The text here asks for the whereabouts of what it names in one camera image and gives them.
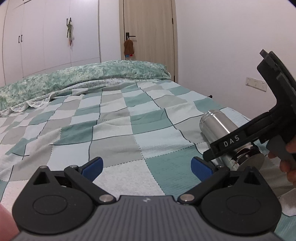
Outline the left hand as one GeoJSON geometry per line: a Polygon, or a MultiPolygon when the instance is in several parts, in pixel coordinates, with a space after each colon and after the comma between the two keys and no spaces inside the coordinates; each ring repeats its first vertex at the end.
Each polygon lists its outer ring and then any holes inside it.
{"type": "Polygon", "coordinates": [[[0,241],[12,240],[19,230],[11,213],[0,204],[0,241]]]}

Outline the right hand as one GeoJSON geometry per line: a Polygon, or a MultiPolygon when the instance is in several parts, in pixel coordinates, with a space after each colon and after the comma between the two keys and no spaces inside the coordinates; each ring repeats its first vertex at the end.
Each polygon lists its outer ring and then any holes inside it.
{"type": "Polygon", "coordinates": [[[295,137],[287,144],[280,136],[277,136],[267,143],[269,150],[268,157],[270,159],[280,159],[280,170],[286,174],[288,182],[295,187],[295,137]]]}

